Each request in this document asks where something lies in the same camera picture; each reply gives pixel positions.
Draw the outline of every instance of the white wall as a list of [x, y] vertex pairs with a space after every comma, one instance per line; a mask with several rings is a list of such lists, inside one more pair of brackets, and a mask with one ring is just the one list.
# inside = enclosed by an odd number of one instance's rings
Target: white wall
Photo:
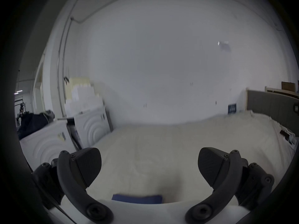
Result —
[[[32, 94], [30, 92], [28, 93], [19, 93], [17, 95], [15, 95], [15, 100], [20, 99], [21, 97], [23, 97], [23, 102], [26, 104], [26, 111], [29, 111], [30, 113], [32, 113], [33, 108], [32, 108]], [[20, 113], [20, 105], [15, 106], [15, 117], [18, 116], [18, 114]]]
[[[80, 20], [101, 5], [79, 0], [72, 15]], [[264, 0], [119, 0], [72, 24], [65, 73], [93, 80], [115, 127], [205, 119], [231, 103], [242, 110], [246, 87], [299, 79]]]

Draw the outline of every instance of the gray upholstered headboard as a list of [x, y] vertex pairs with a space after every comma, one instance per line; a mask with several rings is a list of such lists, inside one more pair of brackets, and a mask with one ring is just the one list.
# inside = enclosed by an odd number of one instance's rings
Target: gray upholstered headboard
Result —
[[247, 110], [270, 116], [299, 137], [299, 115], [294, 112], [299, 99], [263, 91], [247, 90], [246, 93]]

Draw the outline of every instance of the screw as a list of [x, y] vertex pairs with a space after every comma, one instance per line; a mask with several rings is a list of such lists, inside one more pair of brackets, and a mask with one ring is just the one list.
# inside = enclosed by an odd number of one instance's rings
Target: screw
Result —
[[100, 204], [91, 204], [86, 212], [94, 220], [103, 220], [107, 215], [106, 209]]
[[266, 181], [267, 183], [270, 183], [270, 182], [271, 182], [271, 178], [270, 178], [270, 177], [266, 177], [266, 178], [265, 178], [265, 181]]
[[204, 220], [212, 215], [212, 209], [207, 204], [198, 204], [193, 208], [192, 216], [196, 220]]

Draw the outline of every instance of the mattress cover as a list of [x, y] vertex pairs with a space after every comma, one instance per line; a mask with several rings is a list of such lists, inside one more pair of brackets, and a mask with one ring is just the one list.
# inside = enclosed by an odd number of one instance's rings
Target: mattress cover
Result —
[[[102, 169], [87, 193], [96, 200], [113, 194], [162, 195], [163, 203], [204, 200], [213, 189], [198, 170], [200, 149], [239, 150], [275, 178], [285, 174], [294, 151], [279, 134], [284, 128], [270, 117], [245, 111], [181, 125], [128, 125], [94, 147]], [[230, 204], [237, 205], [234, 197]]]

